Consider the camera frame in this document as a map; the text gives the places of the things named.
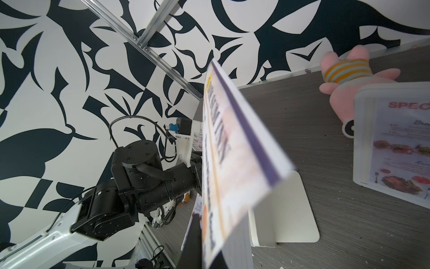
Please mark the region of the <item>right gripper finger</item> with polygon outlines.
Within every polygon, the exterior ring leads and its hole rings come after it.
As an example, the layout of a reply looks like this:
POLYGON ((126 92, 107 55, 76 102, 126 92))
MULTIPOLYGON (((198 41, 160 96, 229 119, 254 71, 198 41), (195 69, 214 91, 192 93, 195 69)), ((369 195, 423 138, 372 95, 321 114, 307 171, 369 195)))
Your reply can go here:
POLYGON ((192 217, 184 249, 177 264, 177 269, 202 269, 202 230, 200 215, 192 217))

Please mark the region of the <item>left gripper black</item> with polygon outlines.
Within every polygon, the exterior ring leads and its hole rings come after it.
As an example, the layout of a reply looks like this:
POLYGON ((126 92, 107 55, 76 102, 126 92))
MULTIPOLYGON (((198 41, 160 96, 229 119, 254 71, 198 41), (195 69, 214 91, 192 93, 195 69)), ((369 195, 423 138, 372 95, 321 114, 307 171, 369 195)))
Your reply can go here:
POLYGON ((156 144, 133 142, 114 151, 111 172, 118 195, 141 214, 150 213, 189 191, 202 191, 202 156, 192 154, 190 166, 163 170, 156 144))

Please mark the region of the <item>dim sum menu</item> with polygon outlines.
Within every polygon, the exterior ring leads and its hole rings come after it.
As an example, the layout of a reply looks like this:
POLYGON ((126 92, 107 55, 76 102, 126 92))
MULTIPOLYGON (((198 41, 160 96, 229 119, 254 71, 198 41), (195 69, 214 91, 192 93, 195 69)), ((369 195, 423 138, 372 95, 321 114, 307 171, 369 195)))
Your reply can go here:
POLYGON ((217 61, 203 95, 202 254, 210 268, 248 212, 295 165, 217 61))

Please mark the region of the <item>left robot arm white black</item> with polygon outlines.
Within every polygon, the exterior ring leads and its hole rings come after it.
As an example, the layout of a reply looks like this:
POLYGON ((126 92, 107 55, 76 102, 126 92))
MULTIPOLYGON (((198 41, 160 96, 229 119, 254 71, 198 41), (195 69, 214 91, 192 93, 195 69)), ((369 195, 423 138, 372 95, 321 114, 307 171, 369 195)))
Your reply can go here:
POLYGON ((202 156, 163 170, 154 142, 117 148, 113 178, 87 191, 51 225, 1 252, 3 269, 48 269, 75 252, 132 227, 138 214, 151 213, 191 191, 202 190, 202 156))

